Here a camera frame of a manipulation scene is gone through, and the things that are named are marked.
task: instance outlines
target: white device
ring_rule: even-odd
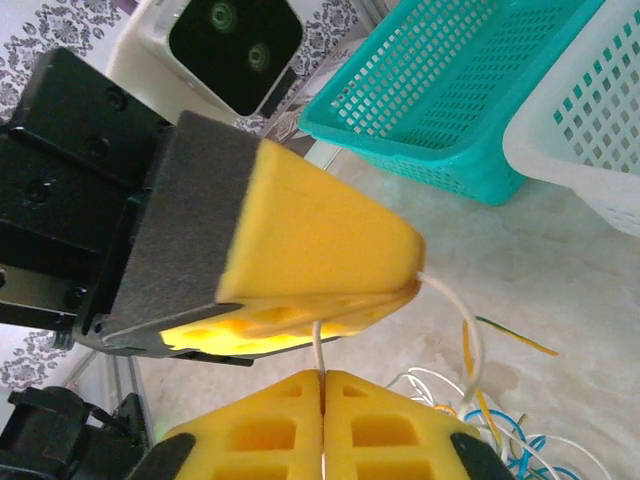
[[[286,0],[154,0],[137,25],[141,44],[174,75],[240,116],[260,111],[303,33]]]

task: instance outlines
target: floor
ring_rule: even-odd
[[[614,478],[637,478],[640,238],[609,227],[572,192],[536,181],[527,181],[508,205],[489,208],[378,171],[346,152],[329,171],[422,232],[427,271],[461,292],[475,313],[560,352],[552,358],[485,330],[483,388],[497,404],[528,413],[530,432],[591,449]],[[460,325],[446,300],[423,289],[374,327],[327,345],[328,368],[384,384],[422,365],[461,380]],[[140,360],[159,436],[312,366],[309,350],[249,369]],[[576,461],[593,472],[587,478],[602,478]]]

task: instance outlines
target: yellow sponge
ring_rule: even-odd
[[[475,428],[346,372],[326,381],[327,480],[469,479],[451,435]]]
[[[425,242],[406,221],[303,158],[260,142],[216,302],[230,313],[162,332],[174,349],[261,354],[353,335],[409,302]]]
[[[303,371],[167,434],[195,436],[175,480],[321,480],[318,372]]]

